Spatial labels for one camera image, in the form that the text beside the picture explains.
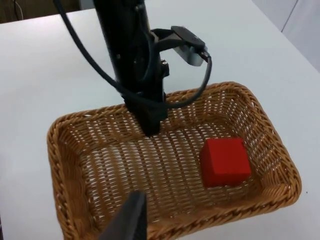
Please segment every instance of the red block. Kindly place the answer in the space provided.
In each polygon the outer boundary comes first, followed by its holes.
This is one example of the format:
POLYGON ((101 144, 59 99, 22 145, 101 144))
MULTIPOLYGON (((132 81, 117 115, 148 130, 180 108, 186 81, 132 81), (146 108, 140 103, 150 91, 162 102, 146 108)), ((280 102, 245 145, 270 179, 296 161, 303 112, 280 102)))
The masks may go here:
POLYGON ((236 186, 251 175, 247 151, 241 138, 209 138, 200 152, 203 185, 236 186))

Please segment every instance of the floor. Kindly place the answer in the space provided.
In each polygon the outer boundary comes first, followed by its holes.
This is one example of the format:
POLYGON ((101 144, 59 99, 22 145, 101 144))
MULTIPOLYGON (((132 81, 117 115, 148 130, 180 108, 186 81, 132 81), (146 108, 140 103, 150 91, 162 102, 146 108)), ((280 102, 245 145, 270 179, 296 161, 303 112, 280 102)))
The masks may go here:
MULTIPOLYGON (((80 10, 79 0, 61 2, 67 12, 80 10)), ((22 15, 23 19, 33 19, 54 14, 57 11, 52 0, 0 0, 0 24, 21 20, 22 15)))

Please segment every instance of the table surface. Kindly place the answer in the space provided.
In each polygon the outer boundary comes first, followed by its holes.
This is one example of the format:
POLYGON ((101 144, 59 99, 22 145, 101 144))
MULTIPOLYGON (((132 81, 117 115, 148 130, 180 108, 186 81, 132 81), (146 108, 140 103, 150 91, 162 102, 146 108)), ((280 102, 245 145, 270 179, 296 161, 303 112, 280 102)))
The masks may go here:
MULTIPOLYGON (((148 0, 152 28, 186 26, 208 46, 210 83, 253 91, 298 168, 299 201, 276 212, 209 228, 184 240, 319 239, 320 75, 250 0, 148 0)), ((71 13, 85 47, 114 72, 94 10, 71 13)), ((122 103, 89 66, 59 16, 0 25, 0 215, 5 240, 58 240, 46 134, 71 112, 122 103)), ((205 67, 174 51, 167 92, 198 87, 205 67)))

